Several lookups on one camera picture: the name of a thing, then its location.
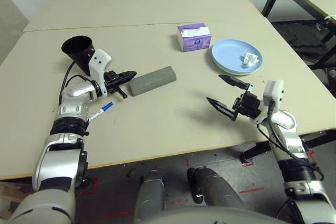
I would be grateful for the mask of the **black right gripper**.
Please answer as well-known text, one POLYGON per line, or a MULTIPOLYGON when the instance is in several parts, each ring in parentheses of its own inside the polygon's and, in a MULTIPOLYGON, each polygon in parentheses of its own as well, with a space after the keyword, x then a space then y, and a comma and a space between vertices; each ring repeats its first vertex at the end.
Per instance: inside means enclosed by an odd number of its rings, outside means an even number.
POLYGON ((229 110, 226 105, 212 98, 206 97, 207 101, 218 112, 227 116, 232 121, 236 120, 238 114, 247 116, 250 119, 255 119, 261 113, 261 110, 259 109, 260 100, 256 95, 248 91, 250 84, 229 75, 220 74, 219 77, 229 85, 243 89, 245 92, 241 94, 239 98, 236 98, 233 105, 233 111, 229 110))

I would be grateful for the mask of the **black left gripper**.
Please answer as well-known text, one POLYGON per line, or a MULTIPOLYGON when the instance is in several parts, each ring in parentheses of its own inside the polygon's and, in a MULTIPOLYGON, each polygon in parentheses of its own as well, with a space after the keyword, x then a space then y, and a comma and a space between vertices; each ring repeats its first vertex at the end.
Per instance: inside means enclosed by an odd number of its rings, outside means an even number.
POLYGON ((104 73, 104 85, 108 94, 118 93, 124 99, 128 95, 120 88, 120 85, 132 80, 137 75, 136 71, 116 73, 114 71, 104 73))

